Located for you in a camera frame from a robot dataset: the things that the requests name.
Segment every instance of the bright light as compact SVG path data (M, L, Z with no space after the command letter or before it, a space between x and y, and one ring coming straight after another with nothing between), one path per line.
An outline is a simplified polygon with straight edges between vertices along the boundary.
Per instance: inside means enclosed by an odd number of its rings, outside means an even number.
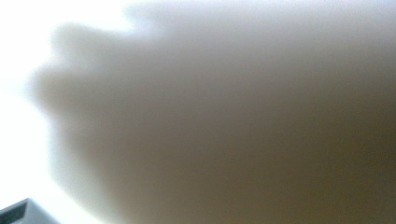
M47 170L48 127L26 100L26 81L50 56L50 32L76 21L126 30L124 1L3 1L0 3L0 208L31 197L61 223L101 223L73 202Z

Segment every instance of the beige surface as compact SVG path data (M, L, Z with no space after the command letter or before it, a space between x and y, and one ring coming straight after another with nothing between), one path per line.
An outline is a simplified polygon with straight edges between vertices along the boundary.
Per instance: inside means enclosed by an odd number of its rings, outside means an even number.
M391 8L167 3L133 7L136 33L63 26L32 80L53 177L109 223L394 223Z

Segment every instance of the dark object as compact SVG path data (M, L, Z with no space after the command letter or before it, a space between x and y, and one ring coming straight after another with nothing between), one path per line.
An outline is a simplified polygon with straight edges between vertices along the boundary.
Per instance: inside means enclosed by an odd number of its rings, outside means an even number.
M59 223L31 199L25 199L0 210L0 224Z

